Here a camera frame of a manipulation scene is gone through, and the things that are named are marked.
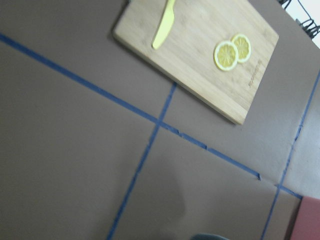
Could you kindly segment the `bamboo cutting board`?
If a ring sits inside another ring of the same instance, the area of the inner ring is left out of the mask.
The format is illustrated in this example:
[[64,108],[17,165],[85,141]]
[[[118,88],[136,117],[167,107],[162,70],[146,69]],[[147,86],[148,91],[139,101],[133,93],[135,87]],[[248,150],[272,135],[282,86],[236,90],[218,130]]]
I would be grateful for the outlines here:
[[[165,0],[131,0],[114,37],[225,118],[243,124],[279,35],[247,0],[177,0],[172,28],[154,49],[166,5]],[[251,55],[223,71],[214,61],[215,48],[236,34],[248,38]]]

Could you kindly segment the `front lemon slice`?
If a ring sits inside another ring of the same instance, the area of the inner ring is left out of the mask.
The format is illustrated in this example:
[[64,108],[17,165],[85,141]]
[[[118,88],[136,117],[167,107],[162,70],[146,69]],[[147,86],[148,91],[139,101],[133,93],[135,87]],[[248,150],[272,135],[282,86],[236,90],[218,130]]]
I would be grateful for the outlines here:
[[229,72],[233,70],[238,64],[238,60],[239,51],[233,42],[223,40],[215,47],[213,61],[221,71]]

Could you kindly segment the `lemon slice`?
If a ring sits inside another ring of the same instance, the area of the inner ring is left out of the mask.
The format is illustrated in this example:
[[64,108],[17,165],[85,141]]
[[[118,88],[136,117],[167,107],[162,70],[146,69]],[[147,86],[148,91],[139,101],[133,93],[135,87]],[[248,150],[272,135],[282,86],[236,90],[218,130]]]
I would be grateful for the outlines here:
[[238,64],[238,60],[239,51],[233,42],[223,40],[215,47],[213,61],[221,71],[229,72],[233,70]]
[[238,33],[231,38],[231,42],[238,50],[238,62],[240,64],[247,62],[252,53],[252,47],[249,38],[242,33]]

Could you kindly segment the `yellow plastic knife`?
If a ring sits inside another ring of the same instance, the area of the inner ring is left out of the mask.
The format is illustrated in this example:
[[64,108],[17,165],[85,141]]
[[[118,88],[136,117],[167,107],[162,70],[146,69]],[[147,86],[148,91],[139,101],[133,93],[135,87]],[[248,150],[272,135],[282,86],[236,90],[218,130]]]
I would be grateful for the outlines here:
[[175,2],[175,0],[166,1],[161,20],[151,43],[154,50],[158,50],[162,46],[173,27],[175,21]]

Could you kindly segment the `rear lemon slice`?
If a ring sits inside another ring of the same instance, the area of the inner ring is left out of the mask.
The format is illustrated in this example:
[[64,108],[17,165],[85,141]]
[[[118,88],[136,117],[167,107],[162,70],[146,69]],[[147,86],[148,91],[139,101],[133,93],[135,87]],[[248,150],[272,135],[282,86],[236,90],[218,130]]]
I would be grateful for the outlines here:
[[231,42],[238,50],[238,62],[240,64],[247,62],[252,53],[252,47],[249,38],[242,33],[238,33],[231,38]]

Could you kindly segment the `pink plastic bin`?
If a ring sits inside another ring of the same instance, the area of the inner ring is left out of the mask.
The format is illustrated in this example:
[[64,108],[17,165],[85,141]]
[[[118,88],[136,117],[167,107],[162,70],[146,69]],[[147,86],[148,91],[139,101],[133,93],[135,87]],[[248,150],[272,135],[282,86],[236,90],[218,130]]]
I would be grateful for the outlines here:
[[320,240],[320,200],[304,196],[300,202],[290,240]]

